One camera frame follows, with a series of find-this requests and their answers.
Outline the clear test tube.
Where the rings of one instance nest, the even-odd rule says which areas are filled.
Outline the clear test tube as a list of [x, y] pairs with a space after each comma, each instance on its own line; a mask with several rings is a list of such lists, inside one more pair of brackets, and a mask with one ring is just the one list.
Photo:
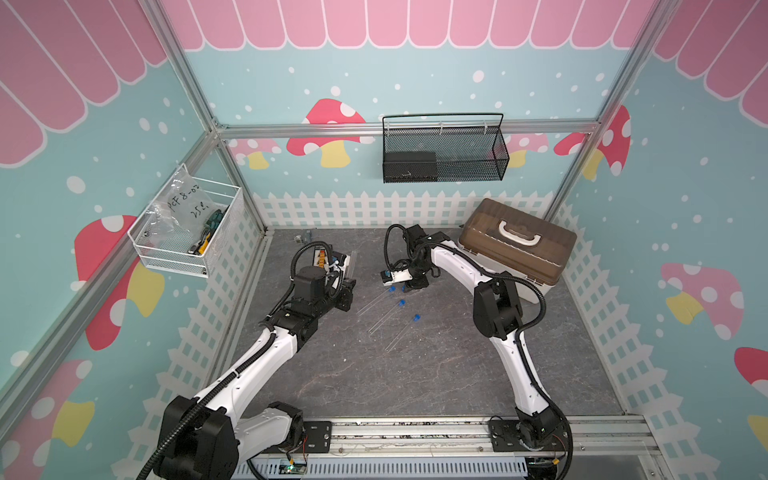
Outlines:
[[385, 347], [384, 351], [391, 352], [398, 345], [398, 343], [408, 334], [408, 332], [411, 330], [411, 326], [417, 322], [413, 322], [411, 319], [406, 324], [404, 324], [403, 327], [395, 335], [395, 337]]
[[366, 314], [368, 311], [370, 311], [372, 308], [377, 306], [381, 301], [386, 300], [387, 298], [390, 298], [394, 294], [394, 292], [389, 292], [388, 291], [389, 287], [385, 291], [383, 291], [382, 293], [377, 295], [373, 300], [371, 300], [366, 305], [361, 307], [358, 310], [358, 314], [360, 316], [362, 316], [362, 315]]
[[358, 258], [358, 252], [356, 250], [352, 251], [348, 255], [347, 267], [345, 270], [345, 275], [347, 277], [351, 277], [351, 278], [354, 277], [354, 269], [355, 269], [355, 266], [357, 265], [357, 258]]
[[373, 324], [373, 325], [372, 325], [372, 326], [371, 326], [371, 327], [368, 329], [368, 333], [369, 333], [370, 335], [373, 335], [374, 333], [376, 333], [376, 332], [377, 332], [377, 331], [378, 331], [378, 330], [379, 330], [381, 327], [383, 327], [383, 326], [384, 326], [384, 325], [385, 325], [385, 324], [386, 324], [386, 323], [387, 323], [387, 322], [388, 322], [388, 321], [389, 321], [389, 320], [390, 320], [390, 319], [391, 319], [393, 316], [395, 316], [395, 315], [397, 315], [398, 313], [400, 313], [400, 312], [403, 310], [403, 308], [405, 307], [405, 305], [406, 305], [406, 304], [405, 304], [403, 307], [399, 307], [399, 306], [397, 306], [397, 303], [396, 303], [396, 304], [395, 304], [395, 305], [394, 305], [392, 308], [390, 308], [390, 309], [389, 309], [389, 310], [388, 310], [388, 311], [387, 311], [387, 312], [386, 312], [386, 313], [385, 313], [385, 314], [384, 314], [384, 315], [383, 315], [381, 318], [379, 318], [379, 319], [378, 319], [378, 320], [377, 320], [377, 321], [376, 321], [376, 322], [375, 322], [375, 323], [374, 323], [374, 324]]

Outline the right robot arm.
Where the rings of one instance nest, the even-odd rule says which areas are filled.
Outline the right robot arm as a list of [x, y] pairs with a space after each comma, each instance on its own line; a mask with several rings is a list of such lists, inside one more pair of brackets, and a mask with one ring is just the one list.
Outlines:
[[513, 388], [523, 447], [541, 450], [557, 431], [568, 427], [567, 417], [544, 389], [527, 348], [524, 333], [546, 314], [544, 296], [531, 281], [490, 271], [446, 234], [428, 234], [419, 225], [389, 226], [383, 257], [386, 268], [381, 279], [386, 285], [418, 290], [429, 285], [430, 275], [448, 273], [472, 293], [474, 325], [496, 349]]

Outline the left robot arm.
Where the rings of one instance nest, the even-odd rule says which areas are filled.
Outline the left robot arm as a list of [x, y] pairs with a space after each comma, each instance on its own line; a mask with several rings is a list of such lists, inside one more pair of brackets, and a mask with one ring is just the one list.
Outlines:
[[302, 246], [289, 265], [289, 286], [259, 322], [252, 346], [209, 386], [177, 396], [165, 408], [154, 452], [138, 473], [146, 479], [230, 479], [271, 448], [286, 454], [305, 442], [303, 413], [284, 402], [245, 411], [269, 379], [317, 332], [333, 309], [347, 312], [356, 282], [353, 256], [324, 241]]

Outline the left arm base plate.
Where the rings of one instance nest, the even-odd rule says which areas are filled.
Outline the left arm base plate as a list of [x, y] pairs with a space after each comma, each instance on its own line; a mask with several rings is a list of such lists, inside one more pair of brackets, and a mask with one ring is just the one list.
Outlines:
[[302, 456], [311, 453], [329, 453], [333, 423], [330, 421], [305, 421], [296, 433], [290, 433], [287, 442], [274, 445], [264, 453]]

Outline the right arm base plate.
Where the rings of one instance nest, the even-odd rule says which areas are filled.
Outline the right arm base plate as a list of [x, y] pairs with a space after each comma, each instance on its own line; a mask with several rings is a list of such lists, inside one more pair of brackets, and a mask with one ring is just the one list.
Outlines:
[[494, 452], [545, 452], [564, 454], [571, 446], [560, 419], [539, 425], [533, 421], [491, 417], [487, 422]]

